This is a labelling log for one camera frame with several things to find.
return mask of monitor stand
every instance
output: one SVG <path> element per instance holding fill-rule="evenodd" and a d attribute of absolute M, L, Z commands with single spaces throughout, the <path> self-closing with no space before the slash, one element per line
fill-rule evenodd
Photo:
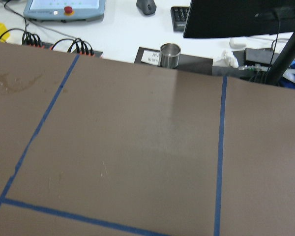
<path fill-rule="evenodd" d="M 295 59 L 295 31 L 283 48 L 275 63 L 271 66 L 266 84 L 277 85 L 287 68 Z"/>

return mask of white tissue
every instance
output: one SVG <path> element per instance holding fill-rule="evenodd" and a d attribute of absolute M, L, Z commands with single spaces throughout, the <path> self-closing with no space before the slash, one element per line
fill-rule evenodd
<path fill-rule="evenodd" d="M 239 64 L 232 52 L 224 50 L 220 57 L 213 59 L 213 66 L 238 68 Z"/>

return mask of touchscreen display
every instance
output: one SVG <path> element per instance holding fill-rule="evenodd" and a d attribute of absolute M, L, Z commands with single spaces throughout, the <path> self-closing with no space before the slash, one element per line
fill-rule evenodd
<path fill-rule="evenodd" d="M 65 6 L 71 6 L 73 9 L 98 9 L 99 0 L 33 0 L 29 9 L 63 9 Z"/>

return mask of stainless steel cup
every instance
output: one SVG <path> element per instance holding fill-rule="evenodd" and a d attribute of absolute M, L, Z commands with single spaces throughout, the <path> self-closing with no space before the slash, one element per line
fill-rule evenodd
<path fill-rule="evenodd" d="M 161 46 L 159 52 L 160 66 L 176 68 L 179 63 L 180 47 L 174 43 L 166 43 Z"/>

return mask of blue tape line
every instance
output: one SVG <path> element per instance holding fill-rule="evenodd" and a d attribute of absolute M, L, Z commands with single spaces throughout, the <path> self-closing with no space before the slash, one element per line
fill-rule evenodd
<path fill-rule="evenodd" d="M 69 69 L 68 69 L 66 75 L 64 76 L 64 78 L 63 78 L 63 80 L 62 80 L 62 83 L 59 85 L 56 94 L 54 95 L 53 99 L 51 100 L 51 102 L 50 102 L 50 104 L 49 104 L 47 110 L 45 111 L 45 113 L 44 113 L 42 119 L 40 120 L 38 126 L 36 127 L 36 129 L 35 129 L 35 131 L 34 131 L 32 137 L 31 137 L 31 139 L 29 140 L 29 143 L 28 143 L 27 146 L 25 147 L 22 156 L 20 157 L 18 163 L 16 164 L 14 174 L 9 178 L 8 182 L 6 183 L 6 185 L 5 185 L 5 187 L 4 187 L 3 191 L 2 191 L 2 193 L 1 193 L 1 195 L 0 195 L 0 206 L 1 206 L 1 202 L 2 202 L 2 200 L 5 198 L 6 194 L 8 193 L 8 191 L 9 191 L 9 189 L 10 189 L 10 187 L 11 187 L 11 185 L 12 185 L 12 183 L 13 183 L 13 181 L 14 181 L 14 179 L 15 179 L 15 177 L 16 177 L 16 175 L 17 175 L 17 173 L 18 173 L 18 171 L 19 171 L 19 169 L 20 169 L 20 167 L 21 167 L 21 165 L 22 165 L 22 163 L 23 163 L 23 161 L 24 161 L 24 158 L 25 158 L 25 156 L 26 156 L 26 153 L 27 153 L 27 151 L 28 151 L 28 149 L 29 149 L 31 143 L 32 143 L 33 140 L 36 138 L 36 136 L 38 135 L 38 133 L 39 133 L 41 127 L 43 126 L 43 124 L 44 124 L 44 122 L 45 122 L 45 120 L 47 119 L 47 116 L 49 115 L 49 113 L 50 113 L 51 109 L 53 108 L 53 106 L 54 106 L 54 104 L 55 104 L 55 102 L 56 102 L 56 100 L 57 100 L 59 94 L 61 93 L 64 84 L 66 83 L 66 81 L 67 81 L 68 77 L 70 76 L 70 74 L 71 74 L 71 72 L 72 72 L 72 70 L 73 70 L 73 68 L 74 68 L 74 66 L 75 66 L 75 64 L 76 64 L 76 62 L 78 61 L 79 56 L 80 56 L 80 55 L 77 55 L 77 56 L 74 58 L 74 60 L 73 60 L 73 62 L 72 62 L 72 64 L 71 64 L 71 66 L 69 67 Z"/>
<path fill-rule="evenodd" d="M 219 140 L 218 140 L 218 157 L 217 157 L 214 236 L 220 235 L 226 87 L 227 87 L 227 77 L 225 76 L 223 78 L 223 84 L 222 84 L 220 130 L 219 130 L 219 137 L 218 137 Z"/>
<path fill-rule="evenodd" d="M 55 209 L 43 207 L 43 206 L 35 206 L 32 204 L 28 204 L 28 203 L 24 203 L 24 202 L 20 202 L 20 201 L 16 201 L 16 200 L 8 199 L 8 198 L 0 199 L 0 201 L 3 204 L 8 204 L 8 205 L 16 206 L 16 207 L 39 211 L 41 213 L 55 215 L 55 216 L 59 216 L 59 217 L 67 218 L 67 219 L 72 219 L 72 220 L 76 220 L 76 221 L 81 221 L 81 222 L 89 223 L 89 224 L 93 224 L 93 225 L 99 225 L 99 226 L 102 226 L 105 228 L 120 230 L 120 231 L 129 232 L 129 233 L 133 233 L 133 234 L 137 234 L 137 235 L 168 236 L 168 235 L 164 235 L 164 234 L 160 234 L 160 233 L 156 233 L 156 232 L 152 232 L 152 231 L 148 231 L 148 230 L 134 228 L 131 226 L 126 226 L 126 225 L 112 223 L 112 222 L 108 222 L 108 221 L 104 221 L 104 220 L 89 218 L 86 216 L 73 214 L 73 213 L 66 212 L 66 211 L 55 210 Z"/>

